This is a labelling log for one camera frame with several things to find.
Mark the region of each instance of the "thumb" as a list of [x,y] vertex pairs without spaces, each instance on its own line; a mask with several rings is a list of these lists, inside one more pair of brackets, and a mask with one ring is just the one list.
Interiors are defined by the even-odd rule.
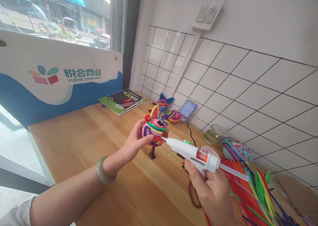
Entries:
[[155,135],[151,134],[139,139],[137,141],[139,148],[142,148],[145,145],[149,144],[150,142],[153,141],[154,138],[155,138]]
[[189,161],[185,160],[185,169],[189,173],[190,180],[198,195],[209,190],[198,169]]

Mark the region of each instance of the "jade bangle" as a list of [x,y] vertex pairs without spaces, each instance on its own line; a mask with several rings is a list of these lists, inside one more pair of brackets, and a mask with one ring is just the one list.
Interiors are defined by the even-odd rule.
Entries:
[[107,185],[111,185],[117,178],[117,174],[114,176],[114,178],[112,179],[109,179],[104,171],[103,171],[103,160],[105,160],[108,156],[103,156],[98,164],[97,164],[97,175],[98,175],[98,178],[101,180],[101,182],[103,182],[104,184],[107,184]]

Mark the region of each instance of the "company logo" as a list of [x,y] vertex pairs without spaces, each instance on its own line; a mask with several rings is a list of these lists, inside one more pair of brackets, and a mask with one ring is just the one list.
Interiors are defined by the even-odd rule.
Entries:
[[57,67],[51,68],[46,74],[47,76],[50,76],[50,77],[45,77],[45,78],[41,77],[41,75],[45,75],[45,73],[46,73],[46,69],[44,68],[44,66],[38,65],[37,70],[39,71],[40,74],[37,72],[31,71],[31,70],[27,71],[28,74],[32,75],[32,77],[36,83],[46,84],[46,85],[48,85],[50,83],[52,85],[52,84],[59,81],[59,79],[56,75],[57,72],[59,71],[59,68],[57,68]]

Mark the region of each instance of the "wooden table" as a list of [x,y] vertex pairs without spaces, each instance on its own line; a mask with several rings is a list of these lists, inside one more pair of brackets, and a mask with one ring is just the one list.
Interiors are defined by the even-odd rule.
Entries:
[[[141,105],[118,117],[101,103],[44,121],[29,129],[58,184],[96,164],[104,155],[114,154],[126,141],[136,121],[153,105]],[[199,148],[206,145],[203,133],[190,126]],[[185,123],[170,124],[169,136],[193,144]],[[220,144],[212,148],[221,153]],[[76,225],[206,225],[202,209],[195,208],[188,194],[189,176],[183,160],[166,144],[156,148],[156,159],[145,146],[119,173],[117,180],[87,207]],[[236,217],[246,222],[236,199]]]

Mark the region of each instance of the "book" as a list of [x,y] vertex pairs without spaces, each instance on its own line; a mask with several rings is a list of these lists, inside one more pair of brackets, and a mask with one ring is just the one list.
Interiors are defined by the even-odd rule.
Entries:
[[[130,89],[125,89],[119,91],[117,93],[113,93],[111,95],[99,98],[102,104],[116,113],[118,116],[121,116],[128,111],[134,109],[135,107],[139,106],[138,102],[145,101],[145,97],[135,93]],[[132,104],[128,106],[121,106],[122,104]]]

